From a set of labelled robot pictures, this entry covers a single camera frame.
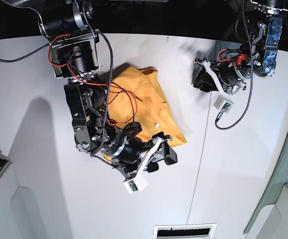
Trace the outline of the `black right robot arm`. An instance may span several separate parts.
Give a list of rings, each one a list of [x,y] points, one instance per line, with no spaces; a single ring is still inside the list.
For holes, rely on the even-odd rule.
[[[143,142],[135,120],[138,97],[113,81],[101,80],[96,44],[103,33],[93,29],[89,0],[46,0],[40,30],[49,40],[48,60],[64,86],[79,151],[119,170],[126,179],[155,172],[160,161],[178,158],[169,146],[171,137],[160,132]]]

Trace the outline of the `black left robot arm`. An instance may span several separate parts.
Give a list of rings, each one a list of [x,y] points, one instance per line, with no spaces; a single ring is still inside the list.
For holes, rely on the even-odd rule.
[[[277,63],[278,44],[282,34],[282,11],[288,11],[288,0],[254,0],[258,9],[246,14],[242,3],[241,15],[233,32],[241,45],[223,48],[210,60],[223,91],[229,95],[246,89],[251,75],[272,76]]]

